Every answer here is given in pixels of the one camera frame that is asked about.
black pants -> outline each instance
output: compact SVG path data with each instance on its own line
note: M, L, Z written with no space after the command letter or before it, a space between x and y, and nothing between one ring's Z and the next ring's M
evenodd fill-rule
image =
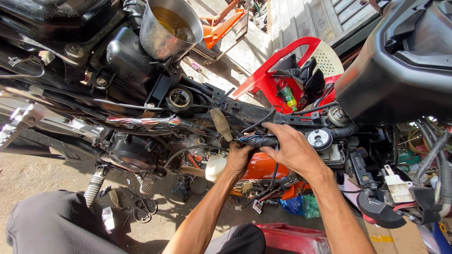
M85 198L68 191L39 193L18 202L6 226L15 254L127 254L114 244ZM205 254L263 254L265 238L253 224L213 239Z

hand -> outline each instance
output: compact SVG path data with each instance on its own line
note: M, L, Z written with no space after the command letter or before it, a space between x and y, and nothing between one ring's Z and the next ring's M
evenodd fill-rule
M253 149L252 146L241 146L238 143L231 142L229 144L229 155L225 171L228 175L235 176L236 180L243 177L248 164L248 154Z
M277 125L270 122L264 122L262 126L273 132L279 140L279 151L268 146L261 148L261 151L270 158L297 172L309 183L319 177L332 175L332 171L317 155L301 132L288 125Z

green plastic bag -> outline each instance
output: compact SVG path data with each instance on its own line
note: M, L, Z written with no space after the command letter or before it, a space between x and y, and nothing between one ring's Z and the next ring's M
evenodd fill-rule
M303 213L306 219L320 217L319 205L314 197L314 194L303 196Z

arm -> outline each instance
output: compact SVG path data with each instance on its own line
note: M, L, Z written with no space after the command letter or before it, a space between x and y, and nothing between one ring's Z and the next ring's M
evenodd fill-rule
M231 143L226 167L212 189L191 211L169 241L163 254L202 254L209 245L221 209L232 187L245 173L253 148Z
M266 122L262 126L278 137L280 150L275 151L270 147L262 147L261 150L276 162L303 176L311 185L319 204L331 252L375 254L375 249L339 191L333 172L320 159L305 136L288 125Z

green plastic bottle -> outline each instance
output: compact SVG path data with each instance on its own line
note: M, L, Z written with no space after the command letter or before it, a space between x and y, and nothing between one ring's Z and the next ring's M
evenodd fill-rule
M293 111L297 110L297 101L293 97L292 91L290 87L286 86L283 89L281 89L281 93L284 95L287 101L287 106L291 108Z

